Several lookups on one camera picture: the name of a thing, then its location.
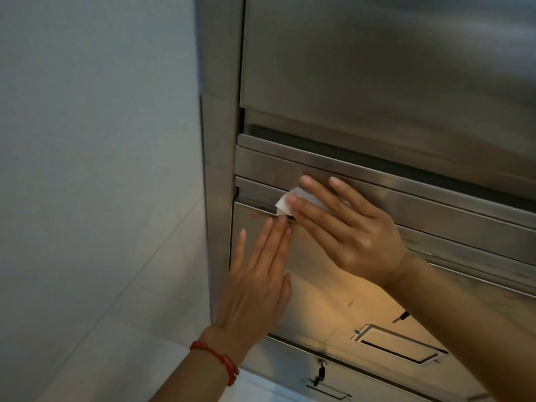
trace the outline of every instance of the hand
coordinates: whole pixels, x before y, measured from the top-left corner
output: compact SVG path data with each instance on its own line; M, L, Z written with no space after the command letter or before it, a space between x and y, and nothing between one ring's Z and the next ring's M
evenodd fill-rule
M292 228L287 217L266 220L248 263L243 266L242 230L216 321L200 340L240 365L247 352L277 324L291 298L290 275L283 276Z
M330 186L351 207L311 177L302 176L300 181L336 217L303 198L289 195L292 216L339 268L381 287L405 276L411 267L406 261L413 255L387 213L338 178L330 178Z

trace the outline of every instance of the right hand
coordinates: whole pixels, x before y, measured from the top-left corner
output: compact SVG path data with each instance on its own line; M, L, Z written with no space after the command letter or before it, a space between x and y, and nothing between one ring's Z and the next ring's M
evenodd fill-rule
M351 207L310 176L302 176L300 182L337 217L289 195L292 216L339 268L384 288L406 275L415 256L387 213L338 178L330 178L330 186Z

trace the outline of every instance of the tile grout line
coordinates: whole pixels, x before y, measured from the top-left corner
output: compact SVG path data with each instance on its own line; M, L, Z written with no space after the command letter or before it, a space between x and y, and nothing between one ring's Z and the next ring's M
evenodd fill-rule
M162 242L162 244L160 244L158 246L158 248L156 249L156 251L149 257L149 259L147 260L146 263L144 263L144 265L140 268L140 270L138 272L136 272L136 274L134 275L134 277L129 281L128 284L126 284L126 286L123 288L123 290L121 290L121 292L119 292L119 294L117 295L117 297L113 300L113 302L110 304L110 306L104 311L104 313L102 313L102 315L100 315L97 319L97 321L95 322L95 324L93 324L93 326L91 326L91 328L87 331L87 333L84 335L84 337L74 346L74 348L72 349L72 351L69 353L69 355L63 360L63 362L60 364L60 366L58 367L58 369L54 372L54 374L52 374L50 376L50 378L48 378L44 383L43 385L41 385L37 391L35 392L35 397L32 398L32 400L34 402L37 401L37 399L39 399L39 397L41 396L41 394L45 391L45 389L47 388L48 385L50 385L50 383L54 380L54 378L56 378L56 376L58 375L58 373L65 367L65 365L67 364L67 362L69 361L69 359L73 356L73 354L78 350L78 348L82 345L82 343L90 336L90 334L93 332L93 330L97 327L97 325L102 322L102 320L105 318L105 316L108 314L108 312L111 310L111 308L117 303L117 301L119 300L119 298L123 295L123 293L130 287L130 285L136 280L136 278L138 277L138 275L141 274L141 272L145 269L145 267L151 262L151 260L155 257L155 255L158 253L158 251L160 251L160 249L164 246L165 243L167 243L167 241L169 240L169 238L177 231L177 229L181 226L181 224L184 222L184 220L186 220L186 218L190 215L190 213L192 212L193 209L195 209L195 207L199 204L199 202L201 202L201 200L203 200L203 198L205 197L205 195L201 195L201 197L197 200L197 202L191 207L190 210L188 210L188 213L186 213L186 215L181 219L181 221L178 222L178 224L175 226L175 228L173 229L173 231L166 237L166 239Z

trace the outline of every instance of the stainless steel panel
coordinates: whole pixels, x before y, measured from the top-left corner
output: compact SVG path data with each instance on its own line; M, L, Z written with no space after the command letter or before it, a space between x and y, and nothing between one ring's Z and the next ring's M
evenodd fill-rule
M241 105L536 198L535 9L536 0L247 0Z
M229 269L243 3L196 0L212 316Z
M333 175L317 168L237 147L235 173L279 189L290 190L308 174L327 183ZM369 201L405 227L536 265L536 230L463 209L408 195L339 175Z
M285 190L235 178L236 202L276 213L275 205ZM406 246L439 268L536 297L536 267L491 252L397 225Z
M281 143L256 138L251 135L239 135L238 145L261 153L287 159L289 161L300 162L304 165L323 169L339 175L349 176L364 182L371 182L386 188L403 191L405 193L433 200L434 202L440 202L496 219L510 221L521 226L536 228L536 213L480 199L473 195L443 189L407 177L388 174L376 169L315 154L303 149L293 148Z
M269 215L236 202L233 241L242 228L250 236L256 236L263 227L264 217ZM247 254L253 244L254 240L248 241ZM293 296L274 334L439 400L454 400L452 394L466 398L484 392L451 354L442 355L439 364L418 365L352 341L355 329L363 330L372 324L444 350L415 319L397 321L396 317L404 311L400 305L377 286L339 270L297 225L287 270L291 274ZM536 332L534 297L472 277L444 273L506 317ZM352 394L344 387L342 390Z
M303 383L305 378L314 378L318 375L319 359L327 362L326 376L322 383L340 393L351 395L351 398L343 399L343 402L360 400L367 402L439 402L440 400L461 402L455 397L437 399L427 397L422 393L415 394L411 390L398 388L366 372L357 371L354 367L343 366L322 353L308 351L299 346L290 346L284 341L265 338L249 352L242 368L268 377L288 389L319 402L335 401L330 396L306 388Z

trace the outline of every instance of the rectangular opening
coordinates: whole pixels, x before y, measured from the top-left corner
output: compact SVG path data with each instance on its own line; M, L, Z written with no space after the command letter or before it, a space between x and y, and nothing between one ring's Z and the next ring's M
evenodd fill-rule
M353 340L366 346L384 351L414 364L424 364L448 351L401 336L381 327L368 325Z

